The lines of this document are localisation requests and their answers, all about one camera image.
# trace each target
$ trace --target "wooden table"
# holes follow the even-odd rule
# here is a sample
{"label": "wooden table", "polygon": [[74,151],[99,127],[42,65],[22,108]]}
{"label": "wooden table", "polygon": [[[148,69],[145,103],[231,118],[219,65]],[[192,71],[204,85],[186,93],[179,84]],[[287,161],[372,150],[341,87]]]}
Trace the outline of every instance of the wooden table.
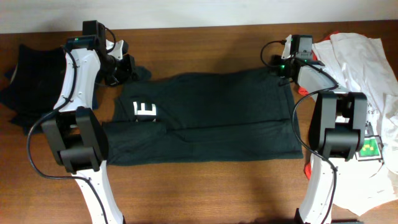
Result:
{"label": "wooden table", "polygon": [[[184,29],[115,30],[124,39],[138,65],[153,78],[182,72],[236,72],[262,66],[261,47],[289,34],[312,34],[322,40],[333,31],[356,32],[381,38],[387,59],[398,74],[398,21],[279,24],[266,26],[204,27]],[[0,72],[17,62],[18,45],[48,50],[80,32],[0,35]],[[267,55],[280,54],[272,45]],[[8,84],[2,76],[0,87]],[[102,88],[98,119],[110,120],[113,99],[121,87]],[[302,137],[307,138],[314,103],[298,109]],[[0,105],[0,223],[90,223],[80,189],[72,180],[39,177],[27,160],[26,137],[7,121],[15,113]],[[32,141],[33,158],[46,174],[63,175],[45,137]],[[127,223],[275,223],[289,219],[300,206],[308,180],[304,159],[257,162],[203,162],[108,167],[114,197]],[[334,219],[357,218],[333,207]],[[359,218],[366,223],[396,223],[398,201],[374,208]]]}

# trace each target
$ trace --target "black fabric pile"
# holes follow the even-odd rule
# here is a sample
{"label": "black fabric pile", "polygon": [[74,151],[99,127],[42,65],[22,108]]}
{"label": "black fabric pile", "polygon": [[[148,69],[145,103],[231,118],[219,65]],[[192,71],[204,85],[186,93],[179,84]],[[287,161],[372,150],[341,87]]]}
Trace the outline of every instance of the black fabric pile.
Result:
{"label": "black fabric pile", "polygon": [[[10,122],[23,127],[27,134],[43,114],[51,111],[60,96],[65,69],[62,48],[39,51],[20,45],[17,66],[5,74],[11,83],[0,91],[0,103],[17,112]],[[96,99],[93,107],[98,107]]]}
{"label": "black fabric pile", "polygon": [[302,158],[285,82],[260,68],[126,83],[113,122],[103,124],[108,164]]}

